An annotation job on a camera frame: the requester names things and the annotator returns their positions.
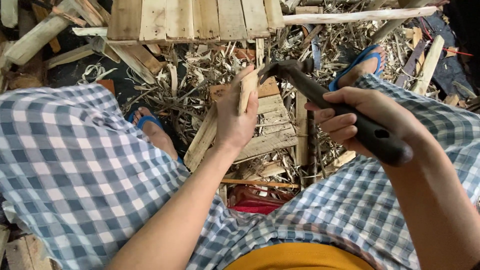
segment plaid shorts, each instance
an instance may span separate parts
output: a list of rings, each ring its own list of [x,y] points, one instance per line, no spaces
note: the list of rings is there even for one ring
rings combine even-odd
[[[371,74],[356,86],[378,89],[414,113],[444,148],[472,203],[478,198],[478,115]],[[188,176],[124,120],[100,85],[0,96],[1,192],[65,270],[102,269]],[[269,215],[229,210],[216,196],[187,268],[222,269],[286,242],[334,245],[376,269],[420,267],[382,167],[358,156]]]

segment left hand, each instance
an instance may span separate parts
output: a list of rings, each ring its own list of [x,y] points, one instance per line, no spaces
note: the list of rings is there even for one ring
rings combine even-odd
[[[238,116],[240,81],[253,70],[254,66],[250,65],[238,73],[232,80],[230,89],[217,102],[216,147],[226,147],[240,153],[253,137],[258,111],[258,91],[256,89],[250,93],[247,112]]]

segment forearm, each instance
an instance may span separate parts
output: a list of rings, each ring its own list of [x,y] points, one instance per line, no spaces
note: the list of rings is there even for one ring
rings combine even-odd
[[[431,134],[409,142],[414,160],[383,165],[423,269],[471,269],[480,260],[480,219]]]
[[[111,269],[185,269],[238,150],[212,148],[171,199],[117,253]]]

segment blue flip-flop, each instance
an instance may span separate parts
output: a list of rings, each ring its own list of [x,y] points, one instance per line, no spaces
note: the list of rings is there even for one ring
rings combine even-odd
[[[128,117],[128,122],[130,123],[133,123],[133,117],[135,115],[135,112],[137,110],[134,110]],[[142,116],[139,120],[138,120],[138,123],[137,123],[137,127],[139,129],[142,129],[145,122],[147,121],[150,121],[150,122],[154,122],[157,126],[159,126],[162,130],[163,130],[163,126],[162,126],[162,123],[160,123],[160,119],[149,109],[150,113],[154,116],[151,116],[151,115],[146,115],[146,116]],[[178,156],[177,158],[177,161],[182,163],[183,164],[183,160],[180,158],[180,156]]]
[[[363,61],[366,61],[370,58],[373,58],[373,57],[376,57],[377,60],[378,60],[378,63],[377,63],[377,69],[375,70],[375,72],[373,74],[375,75],[380,75],[383,70],[380,70],[380,65],[382,64],[382,58],[380,57],[380,53],[378,52],[374,52],[374,53],[371,53],[369,55],[367,55],[369,52],[371,52],[373,49],[375,49],[376,47],[378,47],[379,45],[378,44],[375,44],[375,45],[371,45],[371,46],[368,46],[366,49],[364,49],[358,56],[357,58],[355,59],[355,61],[353,61],[352,64],[350,64],[350,66],[348,66],[348,68],[346,70],[344,70],[342,72],[342,74],[340,76],[337,76],[335,78],[335,80],[333,80],[329,85],[328,85],[328,89],[330,91],[337,91],[338,90],[338,80],[340,80],[340,78],[347,74],[347,72],[349,72],[354,66],[356,66],[357,64],[363,62]]]

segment red string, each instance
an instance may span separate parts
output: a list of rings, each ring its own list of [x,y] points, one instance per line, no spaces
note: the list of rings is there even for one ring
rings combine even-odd
[[[420,21],[421,21],[421,24],[423,25],[423,29],[425,30],[425,33],[427,33],[428,38],[433,41],[433,38],[432,38],[432,36],[430,36],[430,33],[427,30],[427,27],[425,27],[423,17],[420,17]],[[458,53],[458,54],[464,54],[464,55],[468,55],[468,56],[473,56],[473,54],[469,54],[469,53],[466,53],[466,52],[460,52],[460,51],[455,51],[455,50],[450,50],[450,49],[445,49],[445,48],[443,48],[443,49],[444,49],[444,51],[454,52],[454,53]]]

